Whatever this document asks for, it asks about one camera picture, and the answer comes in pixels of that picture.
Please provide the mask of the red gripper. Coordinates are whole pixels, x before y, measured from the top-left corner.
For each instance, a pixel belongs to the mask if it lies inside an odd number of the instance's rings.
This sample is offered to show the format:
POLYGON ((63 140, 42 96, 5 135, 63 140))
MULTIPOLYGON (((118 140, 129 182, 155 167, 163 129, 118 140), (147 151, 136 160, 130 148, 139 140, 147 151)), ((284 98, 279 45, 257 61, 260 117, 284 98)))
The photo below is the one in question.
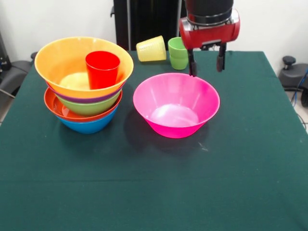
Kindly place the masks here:
POLYGON ((193 49, 205 45, 219 46, 217 56, 217 71, 225 69, 225 54, 228 42, 235 41, 240 32, 240 17, 238 11, 233 9, 229 20, 220 25, 198 26, 187 18, 181 18, 179 22, 180 35, 188 53, 189 75, 197 76, 197 65, 193 55, 193 49))

